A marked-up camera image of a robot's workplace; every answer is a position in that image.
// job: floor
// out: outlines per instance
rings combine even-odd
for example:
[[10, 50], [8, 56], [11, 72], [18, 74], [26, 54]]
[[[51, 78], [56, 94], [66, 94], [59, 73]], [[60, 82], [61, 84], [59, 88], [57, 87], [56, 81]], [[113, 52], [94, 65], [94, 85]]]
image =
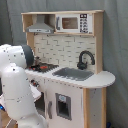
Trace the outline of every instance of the floor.
[[[1, 111], [2, 116], [2, 128], [5, 128], [8, 122], [10, 121], [10, 118], [8, 117], [7, 113], [4, 111]], [[9, 128], [17, 128], [17, 126], [11, 125]]]

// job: burner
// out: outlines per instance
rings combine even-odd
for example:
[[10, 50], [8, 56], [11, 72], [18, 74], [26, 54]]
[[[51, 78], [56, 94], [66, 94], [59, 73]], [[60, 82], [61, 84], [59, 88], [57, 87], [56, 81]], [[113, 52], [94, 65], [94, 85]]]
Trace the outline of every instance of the burner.
[[58, 65], [47, 64], [47, 63], [39, 63], [38, 65], [29, 67], [29, 70], [37, 71], [37, 72], [47, 72], [54, 68], [57, 68]]

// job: toy sink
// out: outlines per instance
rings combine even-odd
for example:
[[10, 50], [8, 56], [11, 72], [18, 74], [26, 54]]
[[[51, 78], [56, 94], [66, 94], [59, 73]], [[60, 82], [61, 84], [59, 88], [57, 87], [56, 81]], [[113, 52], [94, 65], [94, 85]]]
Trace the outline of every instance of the toy sink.
[[86, 70], [79, 70], [74, 68], [62, 68], [56, 72], [53, 73], [54, 76], [57, 77], [63, 77], [71, 80], [76, 81], [84, 81], [90, 76], [92, 76], [94, 73], [91, 71]]

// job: white tile backsplash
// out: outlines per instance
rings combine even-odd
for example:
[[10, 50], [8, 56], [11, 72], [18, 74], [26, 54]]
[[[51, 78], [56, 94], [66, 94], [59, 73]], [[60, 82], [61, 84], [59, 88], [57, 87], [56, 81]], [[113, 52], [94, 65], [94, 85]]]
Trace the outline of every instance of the white tile backsplash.
[[[79, 55], [88, 50], [95, 57], [95, 37], [66, 36], [66, 35], [35, 35], [35, 55], [41, 57], [42, 62], [71, 66], [77, 68]], [[88, 63], [89, 70], [95, 70], [88, 55], [83, 56], [83, 62]]]

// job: white cabinet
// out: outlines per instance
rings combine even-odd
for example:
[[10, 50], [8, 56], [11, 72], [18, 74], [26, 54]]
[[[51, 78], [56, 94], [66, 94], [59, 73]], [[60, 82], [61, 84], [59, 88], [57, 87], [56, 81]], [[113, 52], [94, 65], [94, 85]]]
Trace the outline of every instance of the white cabinet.
[[84, 128], [83, 90], [45, 81], [49, 128]]

